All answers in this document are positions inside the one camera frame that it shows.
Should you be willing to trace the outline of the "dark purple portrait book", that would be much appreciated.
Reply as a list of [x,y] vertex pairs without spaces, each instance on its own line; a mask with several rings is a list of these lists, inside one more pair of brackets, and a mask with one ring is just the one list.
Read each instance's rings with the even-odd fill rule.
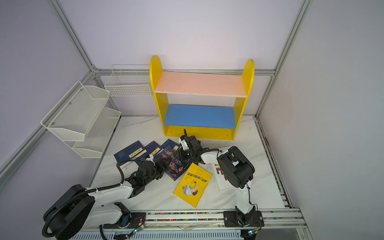
[[166,173],[176,181],[189,168],[188,161],[182,161],[179,154],[172,147],[167,146],[154,156],[154,161],[163,161],[166,164]]

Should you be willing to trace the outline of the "white portfolio book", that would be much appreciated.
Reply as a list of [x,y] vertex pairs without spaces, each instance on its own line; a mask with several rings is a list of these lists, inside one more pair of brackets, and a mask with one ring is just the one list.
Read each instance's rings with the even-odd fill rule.
[[224,171],[221,169],[219,166],[218,161],[214,157],[220,156],[222,153],[225,153],[228,151],[228,148],[219,148],[222,152],[215,151],[213,154],[210,154],[210,165],[212,166],[213,170],[213,176],[216,179],[218,189],[220,192],[227,191],[227,190],[232,190],[235,187],[230,183],[229,179],[225,175]]

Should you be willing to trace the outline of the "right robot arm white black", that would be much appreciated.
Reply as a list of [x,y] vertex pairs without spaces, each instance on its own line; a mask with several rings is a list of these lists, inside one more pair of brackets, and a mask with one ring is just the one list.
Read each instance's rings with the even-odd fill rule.
[[251,183],[254,178],[255,168],[247,157],[237,148],[228,149],[203,148],[201,142],[194,136],[184,133],[179,138],[181,148],[178,155],[182,161],[189,164],[219,165],[224,177],[235,188],[236,206],[233,211],[224,212],[226,227],[256,227],[265,226],[262,212],[257,204],[251,202]]

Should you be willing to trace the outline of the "yellow cartoon cover book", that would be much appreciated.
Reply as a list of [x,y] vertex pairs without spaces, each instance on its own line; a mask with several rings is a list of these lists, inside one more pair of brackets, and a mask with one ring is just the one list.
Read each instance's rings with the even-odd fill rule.
[[196,208],[211,178],[210,172],[196,164],[191,164],[176,187],[174,195]]

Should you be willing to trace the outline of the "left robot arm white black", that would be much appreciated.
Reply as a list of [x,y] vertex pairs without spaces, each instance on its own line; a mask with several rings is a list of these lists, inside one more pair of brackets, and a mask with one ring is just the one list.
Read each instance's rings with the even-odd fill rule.
[[132,214],[122,203],[140,194],[147,184],[160,179],[168,167],[168,161],[144,161],[138,170],[125,178],[122,168],[116,165],[121,181],[117,184],[83,188],[72,186],[44,214],[42,235],[45,238],[68,240],[83,229],[99,227],[102,239],[106,239],[103,226],[132,229],[126,235],[129,239],[144,228],[144,214]]

